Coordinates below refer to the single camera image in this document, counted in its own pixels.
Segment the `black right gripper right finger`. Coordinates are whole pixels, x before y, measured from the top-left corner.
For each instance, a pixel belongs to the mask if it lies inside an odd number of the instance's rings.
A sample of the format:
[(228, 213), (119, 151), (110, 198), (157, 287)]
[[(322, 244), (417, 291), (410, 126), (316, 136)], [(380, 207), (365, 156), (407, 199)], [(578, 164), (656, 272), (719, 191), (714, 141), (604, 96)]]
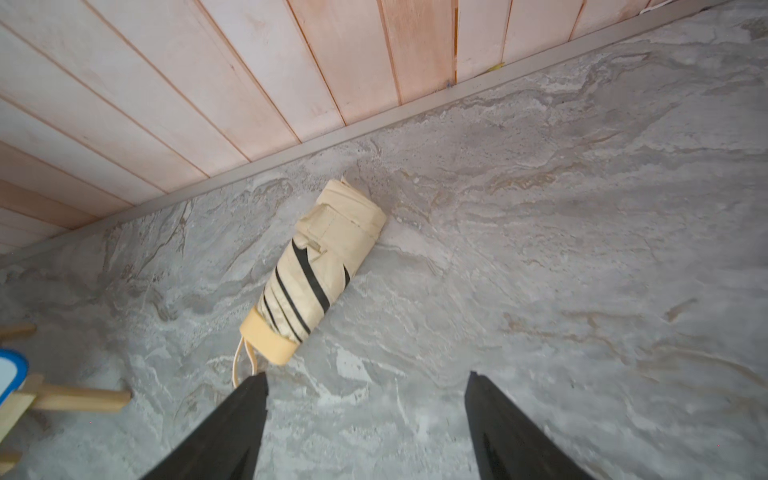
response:
[(487, 376), (470, 373), (464, 402), (482, 479), (593, 479)]

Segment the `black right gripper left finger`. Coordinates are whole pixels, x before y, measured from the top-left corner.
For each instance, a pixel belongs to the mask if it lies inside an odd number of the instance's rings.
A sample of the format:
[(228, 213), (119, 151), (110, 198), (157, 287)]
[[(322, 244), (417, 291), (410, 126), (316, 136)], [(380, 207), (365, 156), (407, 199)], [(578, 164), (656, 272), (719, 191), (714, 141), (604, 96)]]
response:
[(252, 479), (267, 420), (261, 372), (244, 380), (146, 479)]

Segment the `small beige striped umbrella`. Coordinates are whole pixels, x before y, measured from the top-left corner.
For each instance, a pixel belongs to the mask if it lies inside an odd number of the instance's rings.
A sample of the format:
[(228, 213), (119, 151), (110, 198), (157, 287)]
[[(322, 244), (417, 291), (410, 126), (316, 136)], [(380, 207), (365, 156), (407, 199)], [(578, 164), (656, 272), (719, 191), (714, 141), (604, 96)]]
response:
[(344, 178), (330, 180), (272, 270), (241, 324), (232, 363), (238, 387), (240, 356), (256, 374), (259, 355), (284, 365), (312, 334), (372, 251), (387, 221), (384, 211)]

